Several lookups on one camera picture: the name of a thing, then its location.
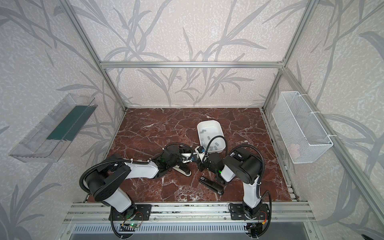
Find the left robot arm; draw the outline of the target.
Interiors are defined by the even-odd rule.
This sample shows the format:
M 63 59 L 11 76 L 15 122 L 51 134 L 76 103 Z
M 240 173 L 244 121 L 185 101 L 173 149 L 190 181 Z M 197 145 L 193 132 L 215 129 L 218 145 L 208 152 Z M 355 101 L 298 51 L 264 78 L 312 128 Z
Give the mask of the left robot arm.
M 181 146 L 164 148 L 162 153 L 147 162 L 134 161 L 119 156 L 110 157 L 85 170 L 79 179 L 80 188 L 92 195 L 97 202 L 107 203 L 119 213 L 127 212 L 134 205 L 120 188 L 127 179 L 158 179 L 174 167 L 187 176 L 191 173 L 184 160 L 193 157 L 191 151 Z

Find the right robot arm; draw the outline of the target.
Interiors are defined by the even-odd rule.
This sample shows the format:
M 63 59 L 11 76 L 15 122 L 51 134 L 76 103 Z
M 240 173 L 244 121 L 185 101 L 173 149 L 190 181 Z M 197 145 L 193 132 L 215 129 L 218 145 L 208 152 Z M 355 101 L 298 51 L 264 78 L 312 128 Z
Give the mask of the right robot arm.
M 261 152 L 254 146 L 242 144 L 234 147 L 228 155 L 221 158 L 219 153 L 207 153 L 198 147 L 198 168 L 207 169 L 216 175 L 216 181 L 224 185 L 234 178 L 243 182 L 243 205 L 252 211 L 261 207 L 261 181 L 266 164 Z

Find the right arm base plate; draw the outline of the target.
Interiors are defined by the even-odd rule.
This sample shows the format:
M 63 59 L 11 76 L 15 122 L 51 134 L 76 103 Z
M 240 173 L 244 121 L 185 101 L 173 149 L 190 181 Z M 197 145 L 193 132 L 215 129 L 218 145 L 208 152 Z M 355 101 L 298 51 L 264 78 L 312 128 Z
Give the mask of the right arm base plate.
M 265 203 L 259 203 L 255 208 L 251 208 L 245 203 L 229 203 L 228 209 L 231 214 L 231 220 L 268 221 L 271 213 L 269 205 Z

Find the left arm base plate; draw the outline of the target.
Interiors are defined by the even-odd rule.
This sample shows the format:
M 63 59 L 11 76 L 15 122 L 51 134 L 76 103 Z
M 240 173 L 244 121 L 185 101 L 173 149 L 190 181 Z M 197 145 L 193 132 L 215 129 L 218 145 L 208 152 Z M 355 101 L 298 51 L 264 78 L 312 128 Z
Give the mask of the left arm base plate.
M 148 221 L 150 218 L 152 205 L 150 204 L 133 204 L 122 213 L 111 207 L 109 216 L 110 221 Z

